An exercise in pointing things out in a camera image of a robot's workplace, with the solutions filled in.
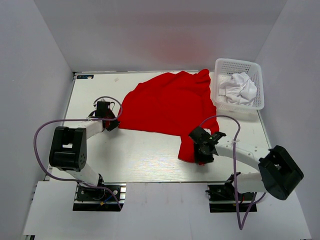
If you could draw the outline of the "red t-shirt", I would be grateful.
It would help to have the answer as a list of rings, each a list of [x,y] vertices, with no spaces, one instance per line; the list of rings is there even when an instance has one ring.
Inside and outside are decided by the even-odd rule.
[[[179,136],[178,159],[195,163],[189,134],[198,126],[219,131],[210,84],[208,69],[194,74],[167,72],[139,83],[121,104],[119,128]]]

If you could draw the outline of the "white t-shirt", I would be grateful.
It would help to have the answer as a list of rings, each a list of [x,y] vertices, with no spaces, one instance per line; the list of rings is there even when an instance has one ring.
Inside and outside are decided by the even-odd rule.
[[[252,107],[257,96],[257,87],[247,73],[234,73],[221,80],[218,95],[226,97],[228,104]]]

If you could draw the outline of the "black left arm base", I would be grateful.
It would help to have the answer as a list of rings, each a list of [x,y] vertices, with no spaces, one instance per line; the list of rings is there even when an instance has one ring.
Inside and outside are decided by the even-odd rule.
[[[126,198],[125,183],[103,184],[110,189],[122,208]],[[88,188],[78,185],[75,190],[73,208],[74,212],[120,212],[117,201],[105,189]]]

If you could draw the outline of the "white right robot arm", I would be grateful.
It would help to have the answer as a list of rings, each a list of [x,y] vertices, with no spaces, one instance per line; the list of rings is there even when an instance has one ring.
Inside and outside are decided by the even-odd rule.
[[[196,163],[211,163],[214,156],[235,159],[254,168],[254,173],[239,173],[228,180],[226,195],[236,200],[244,193],[269,193],[284,201],[304,178],[289,152],[282,146],[261,148],[235,141],[223,132],[209,134],[200,126],[189,137],[194,145]]]

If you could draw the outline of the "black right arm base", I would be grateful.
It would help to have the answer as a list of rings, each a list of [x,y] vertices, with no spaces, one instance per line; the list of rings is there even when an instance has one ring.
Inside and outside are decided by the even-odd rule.
[[[235,213],[236,199],[235,188],[232,185],[234,182],[234,175],[224,183],[209,184],[205,191],[208,195],[210,213]],[[237,193],[239,212],[245,213],[254,198],[253,192]]]

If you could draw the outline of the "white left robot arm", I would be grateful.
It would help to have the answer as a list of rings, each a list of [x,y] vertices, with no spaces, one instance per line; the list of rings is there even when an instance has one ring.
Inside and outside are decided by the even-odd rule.
[[[105,196],[106,187],[102,184],[102,176],[87,163],[87,140],[119,126],[120,121],[111,108],[113,104],[114,102],[102,100],[94,104],[95,110],[89,117],[98,120],[81,122],[75,128],[56,127],[49,154],[49,164],[52,167],[70,174],[80,181],[80,185],[89,186],[88,193],[96,200]]]

